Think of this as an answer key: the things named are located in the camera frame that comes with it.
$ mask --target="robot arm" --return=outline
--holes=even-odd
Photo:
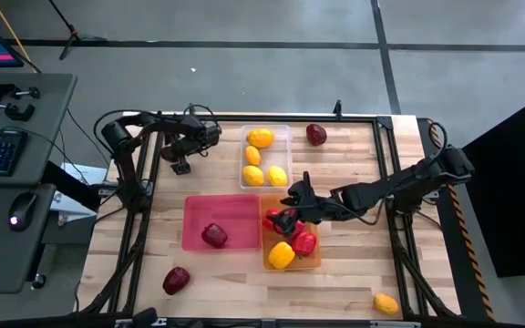
[[[136,137],[127,131],[127,126],[142,127]],[[160,113],[141,112],[134,116],[125,116],[108,123],[101,133],[113,152],[113,159],[118,170],[117,196],[123,205],[133,212],[141,212],[149,205],[146,188],[135,174],[132,154],[144,138],[152,132],[165,133],[166,147],[160,155],[171,165],[176,174],[191,172],[186,156],[202,153],[218,144],[221,128],[215,123],[207,126],[189,114],[164,116]]]
[[[359,219],[367,224],[376,224],[362,219],[379,200],[392,198],[392,210],[412,213],[420,207],[429,192],[445,184],[467,182],[474,168],[462,149],[447,146],[439,153],[421,159],[417,164],[372,183],[355,183],[330,190],[330,197],[316,196],[308,172],[302,181],[295,182],[288,190],[289,197],[281,203],[295,209],[294,215],[286,214],[269,218],[281,228],[285,236],[294,231],[297,220],[319,224],[322,220]]]

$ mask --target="lemon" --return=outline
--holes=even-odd
[[[262,186],[264,184],[264,173],[255,166],[249,165],[244,167],[242,176],[249,186]]]
[[[244,157],[246,158],[246,161],[251,165],[261,164],[261,153],[257,148],[253,146],[248,146],[244,150]]]
[[[267,148],[274,141],[274,134],[268,128],[256,128],[246,135],[246,140],[256,148]]]
[[[284,170],[278,166],[271,166],[267,172],[269,182],[274,187],[284,187],[289,182]]]
[[[374,307],[381,313],[395,315],[398,314],[400,308],[398,303],[392,298],[383,293],[374,296]]]

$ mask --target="concrete floor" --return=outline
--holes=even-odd
[[[377,44],[383,41],[379,31],[397,46],[506,47],[384,54],[377,49],[78,47],[64,61],[57,59],[61,48],[26,50],[44,72],[78,75],[71,109],[86,130],[111,109],[172,110],[189,102],[218,111],[329,112],[341,98],[345,113],[390,114],[396,108],[387,90],[394,82],[403,114],[443,123],[450,142],[464,146],[525,106],[525,0],[374,3],[382,26],[375,25],[370,0],[57,0],[79,31],[110,40]],[[0,6],[20,38],[67,36],[46,0],[0,0]],[[0,34],[10,37],[1,20]],[[392,74],[385,77],[388,57]],[[63,130],[70,158],[103,165],[68,119]],[[466,197],[461,197],[465,208]],[[475,215],[465,211],[497,320],[525,323],[525,277],[496,277]],[[46,251],[46,288],[0,295],[0,319],[71,311],[84,254],[86,248],[77,246]]]

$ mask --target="clear plastic container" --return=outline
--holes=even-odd
[[[181,248],[185,251],[258,250],[261,210],[257,195],[189,196],[183,209]],[[228,240],[217,249],[201,238],[211,223],[226,231]]]
[[[285,238],[282,234],[271,231],[270,229],[263,227],[264,213],[268,209],[282,210],[285,208],[279,200],[287,197],[286,194],[266,194],[261,196],[261,235],[262,235],[262,266],[268,271],[295,271],[295,270],[312,270],[321,266],[321,247],[319,245],[319,234],[317,232],[317,226],[312,223],[305,223],[305,231],[311,232],[317,237],[317,245],[315,250],[309,256],[299,258],[295,256],[293,261],[284,269],[275,269],[272,264],[269,263],[269,253],[273,249],[274,245],[280,241],[286,241],[291,244],[291,240]]]
[[[242,176],[242,168],[248,166],[244,157],[244,150],[249,146],[246,135],[256,128],[268,128],[274,134],[274,142],[271,146],[259,149],[261,153],[261,164],[257,165],[264,173],[264,185],[261,187],[251,187]],[[241,166],[239,176],[241,177],[241,187],[248,192],[283,192],[291,186],[291,129],[287,125],[245,125],[242,126],[241,132]],[[287,175],[287,185],[285,187],[273,187],[268,179],[268,170],[271,166],[278,166],[283,169]]]

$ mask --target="wooden table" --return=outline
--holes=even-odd
[[[414,116],[393,116],[396,143],[403,168],[423,158],[423,149]],[[248,122],[223,122],[218,146],[210,156],[188,159],[191,174],[175,176],[162,162],[149,224],[136,311],[155,307],[159,316],[294,319],[391,319],[373,308],[379,292],[398,301],[395,269],[386,219],[376,226],[359,220],[323,222],[319,225],[323,264],[308,272],[266,272],[261,251],[188,252],[180,246],[183,204],[190,195],[243,193],[239,185],[241,126]],[[320,147],[308,144],[306,123],[290,124],[293,135],[293,179],[309,170],[315,192],[357,181],[379,179],[372,127],[362,123],[325,123],[327,142]],[[387,145],[382,131],[383,144]],[[388,172],[392,172],[388,147]],[[149,175],[149,162],[145,168]],[[111,167],[109,179],[117,177]],[[120,207],[115,198],[98,215]],[[438,219],[435,207],[423,205],[424,213]],[[365,218],[373,220],[375,209]],[[126,212],[100,222],[94,230],[82,274],[79,298],[89,304],[115,270]],[[458,313],[458,301],[442,232],[425,219],[413,223],[423,275],[449,309]],[[182,292],[168,296],[161,284],[167,272],[181,266],[191,273],[191,282]],[[119,309],[129,287],[126,276]],[[413,310],[417,301],[412,279],[407,279]]]

